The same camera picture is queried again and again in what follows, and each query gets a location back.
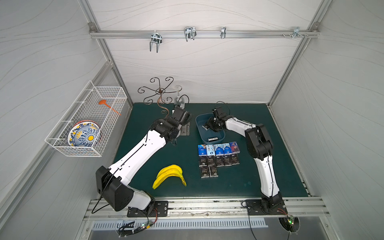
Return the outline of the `teal storage box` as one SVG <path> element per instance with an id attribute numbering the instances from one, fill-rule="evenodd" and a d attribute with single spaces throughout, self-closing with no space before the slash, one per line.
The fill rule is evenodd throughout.
<path id="1" fill-rule="evenodd" d="M 203 141 L 204 144 L 206 145 L 214 145 L 214 144 L 220 144 L 223 142 L 223 140 L 226 137 L 226 133 L 224 131 L 220 132 L 214 132 L 212 130 L 206 131 L 205 129 L 202 128 L 202 125 L 204 125 L 210 117 L 213 117 L 213 113 L 206 113 L 206 114 L 201 114 L 196 117 L 196 125 L 200 134 L 200 137 Z M 217 141 L 209 142 L 208 138 L 219 138 Z"/>

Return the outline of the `dark blue tissue pack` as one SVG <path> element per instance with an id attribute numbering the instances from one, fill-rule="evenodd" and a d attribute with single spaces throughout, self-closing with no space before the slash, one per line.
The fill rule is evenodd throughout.
<path id="1" fill-rule="evenodd" d="M 207 156 L 207 146 L 206 145 L 198 145 L 198 155 L 201 156 Z"/>

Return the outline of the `white blue tissue pack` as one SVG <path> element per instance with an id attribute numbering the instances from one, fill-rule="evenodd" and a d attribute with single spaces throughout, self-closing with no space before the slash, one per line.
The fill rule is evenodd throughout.
<path id="1" fill-rule="evenodd" d="M 206 145 L 206 150 L 207 150 L 207 156 L 215 156 L 215 146 L 214 145 Z"/>

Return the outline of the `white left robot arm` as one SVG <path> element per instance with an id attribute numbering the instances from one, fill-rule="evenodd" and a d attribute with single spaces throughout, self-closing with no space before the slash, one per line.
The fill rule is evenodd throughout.
<path id="1" fill-rule="evenodd" d="M 101 166 L 96 171 L 99 199 L 104 199 L 116 211 L 125 207 L 136 208 L 150 215 L 155 199 L 144 191 L 129 186 L 139 169 L 167 143 L 177 139 L 190 113 L 175 107 L 171 116 L 155 120 L 143 139 L 119 161 L 108 168 Z"/>

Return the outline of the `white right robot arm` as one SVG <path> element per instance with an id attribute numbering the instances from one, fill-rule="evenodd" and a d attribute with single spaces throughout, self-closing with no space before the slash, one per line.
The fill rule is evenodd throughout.
<path id="1" fill-rule="evenodd" d="M 203 128 L 215 132 L 229 130 L 246 138 L 248 153 L 256 162 L 261 181 L 262 211 L 267 214 L 275 211 L 284 201 L 273 168 L 273 142 L 265 125 L 255 125 L 233 116 L 226 116 L 210 117 Z"/>

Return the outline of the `black tissue pack top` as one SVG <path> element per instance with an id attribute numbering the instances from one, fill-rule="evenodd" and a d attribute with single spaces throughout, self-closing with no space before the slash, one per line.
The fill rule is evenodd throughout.
<path id="1" fill-rule="evenodd" d="M 238 154 L 232 154 L 231 155 L 231 163 L 232 163 L 232 165 L 239 165 L 240 164 Z"/>

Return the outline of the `red blue tissue pack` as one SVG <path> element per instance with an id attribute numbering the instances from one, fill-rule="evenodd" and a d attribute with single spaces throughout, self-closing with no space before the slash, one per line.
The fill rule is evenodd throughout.
<path id="1" fill-rule="evenodd" d="M 239 148 L 237 142 L 230 142 L 229 144 L 231 147 L 232 154 L 239 154 L 240 153 L 240 148 Z"/>

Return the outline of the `light blue tissue pack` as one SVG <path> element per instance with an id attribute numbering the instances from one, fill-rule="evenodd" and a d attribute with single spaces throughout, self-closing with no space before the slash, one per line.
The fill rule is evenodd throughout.
<path id="1" fill-rule="evenodd" d="M 216 156 L 223 156 L 225 154 L 222 144 L 215 144 L 214 149 L 215 149 L 215 155 Z"/>
<path id="2" fill-rule="evenodd" d="M 225 144 L 222 144 L 223 146 L 223 151 L 224 151 L 224 155 L 231 155 L 233 152 L 232 152 L 232 148 L 230 146 L 229 143 L 225 143 Z"/>

